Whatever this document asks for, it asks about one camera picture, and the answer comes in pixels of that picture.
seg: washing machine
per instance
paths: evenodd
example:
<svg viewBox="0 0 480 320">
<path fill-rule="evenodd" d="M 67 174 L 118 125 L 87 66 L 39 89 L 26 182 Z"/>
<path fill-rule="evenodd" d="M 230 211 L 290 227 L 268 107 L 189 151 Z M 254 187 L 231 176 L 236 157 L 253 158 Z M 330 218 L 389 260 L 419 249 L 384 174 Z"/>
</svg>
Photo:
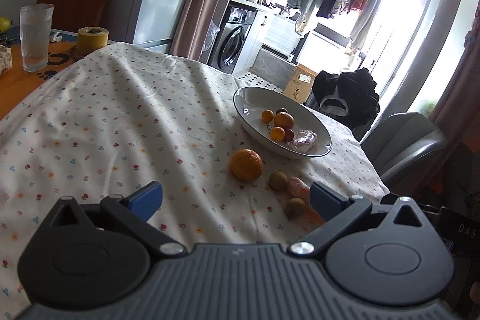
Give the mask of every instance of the washing machine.
<svg viewBox="0 0 480 320">
<path fill-rule="evenodd" d="M 226 7 L 208 65 L 227 74 L 233 72 L 250 27 L 254 23 L 255 14 L 256 10 L 247 10 L 234 4 Z"/>
</svg>

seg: small orange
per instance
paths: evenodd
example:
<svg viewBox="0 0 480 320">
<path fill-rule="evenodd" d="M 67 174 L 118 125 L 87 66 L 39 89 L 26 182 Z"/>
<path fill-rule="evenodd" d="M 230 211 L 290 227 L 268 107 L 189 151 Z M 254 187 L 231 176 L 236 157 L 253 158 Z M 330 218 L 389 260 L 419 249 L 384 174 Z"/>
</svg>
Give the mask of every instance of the small orange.
<svg viewBox="0 0 480 320">
<path fill-rule="evenodd" d="M 262 112 L 262 121 L 266 122 L 267 124 L 273 120 L 275 114 L 271 110 L 263 110 Z"/>
<path fill-rule="evenodd" d="M 273 122 L 275 123 L 276 127 L 292 129 L 295 120 L 290 114 L 280 112 L 273 118 Z"/>
<path fill-rule="evenodd" d="M 239 150 L 230 160 L 230 170 L 234 176 L 243 182 L 253 182 L 263 171 L 260 155 L 252 150 Z"/>
<path fill-rule="evenodd" d="M 275 127 L 270 131 L 270 138 L 273 141 L 282 141 L 285 137 L 285 131 L 281 127 Z"/>
</svg>

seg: kiwi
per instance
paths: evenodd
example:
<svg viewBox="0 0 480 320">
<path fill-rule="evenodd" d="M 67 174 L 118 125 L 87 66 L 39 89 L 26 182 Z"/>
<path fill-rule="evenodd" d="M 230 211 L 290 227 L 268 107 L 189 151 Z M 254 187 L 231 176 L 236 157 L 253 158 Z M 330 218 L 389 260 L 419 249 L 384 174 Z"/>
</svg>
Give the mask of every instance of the kiwi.
<svg viewBox="0 0 480 320">
<path fill-rule="evenodd" d="M 295 217 L 301 216 L 305 210 L 307 209 L 305 202 L 303 199 L 300 198 L 292 198 L 287 204 L 285 205 L 284 212 L 287 217 L 294 219 Z"/>
<path fill-rule="evenodd" d="M 273 171 L 268 178 L 268 184 L 275 191 L 284 191 L 289 184 L 289 178 L 281 171 Z"/>
</svg>

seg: cardboard box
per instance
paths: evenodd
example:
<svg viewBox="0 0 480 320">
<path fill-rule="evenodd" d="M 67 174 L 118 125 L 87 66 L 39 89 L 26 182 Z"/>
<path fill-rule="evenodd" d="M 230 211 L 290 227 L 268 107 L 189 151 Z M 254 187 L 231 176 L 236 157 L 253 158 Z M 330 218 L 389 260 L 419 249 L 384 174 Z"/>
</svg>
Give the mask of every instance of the cardboard box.
<svg viewBox="0 0 480 320">
<path fill-rule="evenodd" d="M 314 84 L 317 73 L 304 65 L 298 64 L 285 87 L 283 95 L 304 103 L 310 95 L 311 86 Z"/>
</svg>

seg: gray chair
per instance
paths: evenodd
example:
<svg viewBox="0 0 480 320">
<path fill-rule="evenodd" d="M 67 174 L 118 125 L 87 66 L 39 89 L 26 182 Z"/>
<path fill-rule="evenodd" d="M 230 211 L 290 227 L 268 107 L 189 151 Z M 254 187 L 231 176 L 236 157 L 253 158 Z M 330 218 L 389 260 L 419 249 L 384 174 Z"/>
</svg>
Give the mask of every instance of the gray chair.
<svg viewBox="0 0 480 320">
<path fill-rule="evenodd" d="M 392 193 L 412 195 L 447 145 L 442 131 L 420 113 L 394 114 L 361 147 Z"/>
</svg>

